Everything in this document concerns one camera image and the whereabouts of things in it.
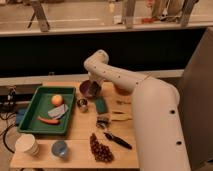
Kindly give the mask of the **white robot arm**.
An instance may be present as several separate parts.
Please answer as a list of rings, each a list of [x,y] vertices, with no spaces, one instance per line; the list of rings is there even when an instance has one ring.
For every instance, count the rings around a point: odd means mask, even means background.
[[[84,61],[91,81],[103,80],[132,94],[132,115],[141,171],[191,171],[178,105],[180,95],[171,84],[108,64],[98,50]]]

